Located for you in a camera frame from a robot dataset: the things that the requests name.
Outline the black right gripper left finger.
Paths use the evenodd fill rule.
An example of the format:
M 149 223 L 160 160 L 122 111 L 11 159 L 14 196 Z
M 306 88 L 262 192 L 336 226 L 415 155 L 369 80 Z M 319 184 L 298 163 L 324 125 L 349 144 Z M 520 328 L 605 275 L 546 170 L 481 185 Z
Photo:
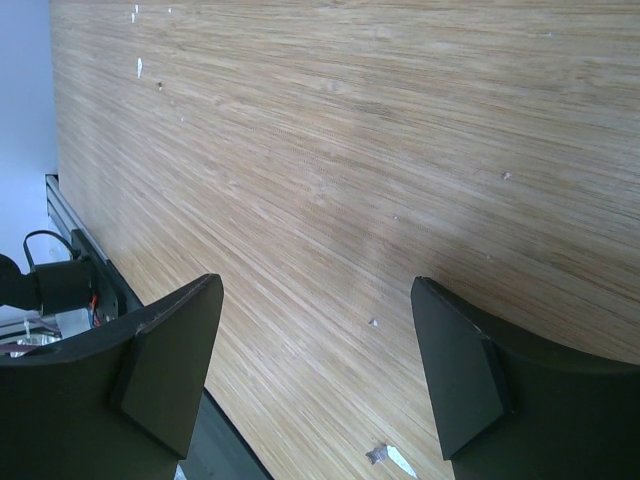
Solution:
M 206 274 L 1 361 L 5 479 L 171 479 L 189 451 L 224 289 Z

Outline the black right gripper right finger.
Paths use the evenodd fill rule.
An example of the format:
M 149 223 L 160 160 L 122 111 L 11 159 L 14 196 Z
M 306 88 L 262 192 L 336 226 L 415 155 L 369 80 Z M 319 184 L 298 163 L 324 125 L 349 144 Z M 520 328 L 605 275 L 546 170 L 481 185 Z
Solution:
M 635 479 L 639 369 L 547 340 L 427 277 L 411 306 L 458 479 Z

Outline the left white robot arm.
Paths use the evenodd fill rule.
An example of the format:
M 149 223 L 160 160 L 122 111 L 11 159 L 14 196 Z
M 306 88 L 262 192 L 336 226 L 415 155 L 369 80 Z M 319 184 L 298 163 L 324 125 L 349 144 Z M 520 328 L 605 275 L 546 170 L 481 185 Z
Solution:
M 1 305 L 51 316 L 88 307 L 94 296 L 95 269 L 86 259 L 35 265 L 23 274 L 1 256 Z

